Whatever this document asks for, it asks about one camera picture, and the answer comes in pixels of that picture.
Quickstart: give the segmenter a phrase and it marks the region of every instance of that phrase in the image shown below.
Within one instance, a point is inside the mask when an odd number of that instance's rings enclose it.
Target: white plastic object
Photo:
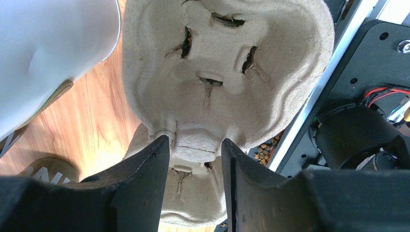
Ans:
[[[333,43],[322,0],[127,1],[124,89],[144,125],[126,157],[170,137],[161,222],[223,221],[221,142],[230,138],[245,150],[282,131]]]
[[[117,0],[0,1],[0,141],[114,50]]]

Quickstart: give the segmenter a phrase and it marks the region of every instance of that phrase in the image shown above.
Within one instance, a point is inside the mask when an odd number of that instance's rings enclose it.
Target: torn slot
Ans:
[[[182,51],[181,59],[185,59],[189,55],[191,47],[192,47],[192,34],[190,32],[190,29],[188,27],[185,27],[185,40],[182,43],[178,44],[177,46],[173,47],[171,51],[167,52],[165,54],[165,57],[167,57],[168,55],[178,50],[181,50]]]
[[[212,162],[205,162],[204,163],[204,166],[206,167],[206,168],[208,168],[208,169],[213,169],[214,167],[212,166]]]
[[[242,66],[242,73],[245,74],[246,70],[248,70],[252,64],[253,64],[253,56],[255,55],[256,49],[258,49],[258,47],[253,46],[249,53],[248,56],[246,57],[246,60]]]
[[[237,28],[237,27],[244,25],[245,23],[244,20],[234,19],[233,16],[227,16],[227,15],[223,16],[215,12],[211,13],[211,17],[215,21],[221,23],[224,26],[230,27],[230,28]]]
[[[202,83],[205,85],[205,87],[220,87],[223,84],[222,81],[217,81],[217,80],[213,80],[213,79],[207,79],[207,78],[203,78],[203,77],[199,77],[199,79],[202,81]]]

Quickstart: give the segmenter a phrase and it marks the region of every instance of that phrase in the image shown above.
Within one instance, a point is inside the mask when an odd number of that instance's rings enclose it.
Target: wooden floor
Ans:
[[[123,13],[126,0],[119,0]],[[140,120],[122,89],[122,42],[74,87],[29,125],[0,159],[0,174],[14,175],[44,157],[68,160],[81,179],[120,162]],[[213,232],[215,227],[186,229],[160,225],[161,232]]]

